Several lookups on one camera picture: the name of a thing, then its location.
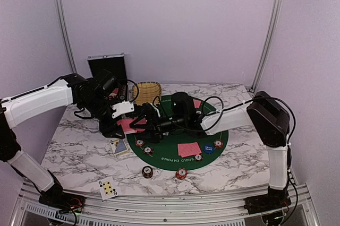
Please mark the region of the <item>red playing card deck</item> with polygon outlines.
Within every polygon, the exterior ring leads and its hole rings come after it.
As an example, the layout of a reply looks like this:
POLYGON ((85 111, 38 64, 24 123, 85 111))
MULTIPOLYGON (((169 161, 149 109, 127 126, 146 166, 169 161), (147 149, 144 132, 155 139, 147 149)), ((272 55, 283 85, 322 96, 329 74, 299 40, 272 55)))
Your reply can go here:
POLYGON ((130 127, 130 124, 133 122, 132 118, 125 118, 125 119, 121 119, 117 122, 118 126, 121 126, 123 133, 124 134, 133 134, 136 133, 137 130, 134 128, 130 127))

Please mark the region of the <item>dealt card bottom seat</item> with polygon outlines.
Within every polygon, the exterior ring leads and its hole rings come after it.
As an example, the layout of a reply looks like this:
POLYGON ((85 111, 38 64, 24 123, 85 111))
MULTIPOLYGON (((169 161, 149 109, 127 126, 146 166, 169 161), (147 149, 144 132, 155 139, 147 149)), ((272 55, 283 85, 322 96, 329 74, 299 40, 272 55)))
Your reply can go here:
POLYGON ((178 144, 177 150, 178 150, 178 155, 182 158, 201 154, 201 149, 197 142, 178 144))

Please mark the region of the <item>dealt card top seat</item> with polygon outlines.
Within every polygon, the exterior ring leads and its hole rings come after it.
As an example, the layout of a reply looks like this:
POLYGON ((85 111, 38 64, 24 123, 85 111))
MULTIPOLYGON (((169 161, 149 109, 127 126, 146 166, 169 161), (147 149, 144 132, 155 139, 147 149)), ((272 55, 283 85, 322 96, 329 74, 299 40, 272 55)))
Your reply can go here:
POLYGON ((200 108, 201 100, 194 99, 193 102, 196 109, 200 108))

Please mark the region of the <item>black red 100 chip stack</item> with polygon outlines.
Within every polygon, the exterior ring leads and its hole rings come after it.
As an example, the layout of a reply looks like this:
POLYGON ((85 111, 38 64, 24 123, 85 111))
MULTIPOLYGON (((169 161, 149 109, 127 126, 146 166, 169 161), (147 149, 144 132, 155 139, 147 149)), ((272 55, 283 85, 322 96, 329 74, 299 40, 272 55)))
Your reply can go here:
POLYGON ((142 175, 144 178, 149 179, 153 176, 153 169, 150 166, 145 166, 142 168, 142 175))

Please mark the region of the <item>red tan 5 chip stack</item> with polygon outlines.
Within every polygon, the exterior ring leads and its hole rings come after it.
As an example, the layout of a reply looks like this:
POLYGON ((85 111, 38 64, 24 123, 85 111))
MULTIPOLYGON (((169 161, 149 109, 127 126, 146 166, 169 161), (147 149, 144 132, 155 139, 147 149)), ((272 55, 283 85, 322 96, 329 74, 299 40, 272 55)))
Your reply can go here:
POLYGON ((185 168, 179 168, 177 171, 176 171, 176 178, 179 179, 179 180, 183 180, 187 177, 187 170, 185 168))

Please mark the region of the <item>100 chip stack bottom mat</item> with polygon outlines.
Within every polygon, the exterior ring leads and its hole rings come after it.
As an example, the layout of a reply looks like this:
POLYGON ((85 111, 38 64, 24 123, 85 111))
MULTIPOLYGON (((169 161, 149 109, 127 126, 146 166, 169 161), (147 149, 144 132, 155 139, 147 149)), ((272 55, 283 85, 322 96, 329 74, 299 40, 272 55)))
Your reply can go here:
POLYGON ((197 155, 194 156, 194 160, 196 162, 200 162, 200 161, 203 160, 203 156, 201 154, 197 154, 197 155))

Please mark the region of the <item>blue small blind button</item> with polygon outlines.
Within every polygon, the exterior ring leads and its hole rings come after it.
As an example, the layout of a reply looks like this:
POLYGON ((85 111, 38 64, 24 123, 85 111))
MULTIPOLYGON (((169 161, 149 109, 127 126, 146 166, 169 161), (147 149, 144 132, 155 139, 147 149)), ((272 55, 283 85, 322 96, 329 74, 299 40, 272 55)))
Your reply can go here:
POLYGON ((212 153, 215 151, 215 147, 214 147, 213 145, 206 144, 206 145, 204 145, 204 147, 203 147, 203 151, 204 151, 206 154, 212 154, 212 153))

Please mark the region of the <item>5 chip stack mat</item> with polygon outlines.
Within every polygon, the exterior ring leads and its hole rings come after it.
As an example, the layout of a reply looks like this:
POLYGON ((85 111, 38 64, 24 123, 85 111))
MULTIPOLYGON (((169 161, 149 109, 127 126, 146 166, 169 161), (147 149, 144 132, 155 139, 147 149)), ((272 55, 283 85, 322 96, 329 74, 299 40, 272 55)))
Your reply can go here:
POLYGON ((214 147, 216 149, 221 149, 224 146, 224 143, 221 140, 215 140, 214 141, 214 147))

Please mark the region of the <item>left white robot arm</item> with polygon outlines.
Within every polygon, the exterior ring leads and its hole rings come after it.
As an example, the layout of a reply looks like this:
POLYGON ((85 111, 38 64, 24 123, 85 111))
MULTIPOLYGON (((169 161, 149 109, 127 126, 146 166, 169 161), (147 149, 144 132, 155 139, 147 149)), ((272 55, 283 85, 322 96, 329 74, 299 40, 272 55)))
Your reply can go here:
POLYGON ((115 76, 102 71, 96 77, 85 78, 73 73, 27 92, 1 100, 1 161, 33 182, 55 207, 67 203, 67 195, 55 176, 45 169, 20 144, 14 130, 21 124, 57 109, 74 105, 85 110, 99 122, 104 137, 123 137, 118 120, 134 105, 128 99, 111 99, 120 88, 115 76))

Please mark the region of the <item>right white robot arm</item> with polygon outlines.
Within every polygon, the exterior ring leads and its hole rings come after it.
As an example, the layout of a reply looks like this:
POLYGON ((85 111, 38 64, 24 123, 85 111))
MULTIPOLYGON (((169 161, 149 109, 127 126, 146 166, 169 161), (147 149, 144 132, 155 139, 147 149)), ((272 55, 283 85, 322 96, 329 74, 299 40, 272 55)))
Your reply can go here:
POLYGON ((248 101, 220 111, 205 113, 197 110, 194 99, 185 92, 171 95, 171 115, 161 116, 158 109, 149 103, 143 104, 139 115, 130 124, 133 129, 142 129, 152 141, 159 142, 165 132, 184 130, 195 138, 205 138, 223 131, 244 126, 254 126, 269 156, 269 187, 263 204, 274 209, 284 200, 290 169, 289 139, 294 129, 290 128, 288 106, 282 100, 261 91, 248 101))

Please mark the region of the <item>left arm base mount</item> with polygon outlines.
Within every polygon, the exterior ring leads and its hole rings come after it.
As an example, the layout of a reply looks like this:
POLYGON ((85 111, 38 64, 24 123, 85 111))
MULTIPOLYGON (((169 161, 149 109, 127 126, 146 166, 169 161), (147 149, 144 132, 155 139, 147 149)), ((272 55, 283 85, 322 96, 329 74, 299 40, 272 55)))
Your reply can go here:
POLYGON ((63 213, 81 212, 85 197, 81 195, 65 193, 63 189, 51 188, 48 191, 41 191, 39 203, 58 208, 63 213))

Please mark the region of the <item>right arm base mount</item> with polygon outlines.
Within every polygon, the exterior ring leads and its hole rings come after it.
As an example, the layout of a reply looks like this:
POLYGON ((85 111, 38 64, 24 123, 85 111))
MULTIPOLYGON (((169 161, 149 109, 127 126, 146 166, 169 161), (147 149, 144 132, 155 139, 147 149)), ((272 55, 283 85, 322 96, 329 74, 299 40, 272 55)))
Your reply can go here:
POLYGON ((244 208, 248 214, 267 212, 292 204, 288 193, 283 190, 274 191, 273 193, 268 191, 267 194, 247 197, 244 201, 244 208))

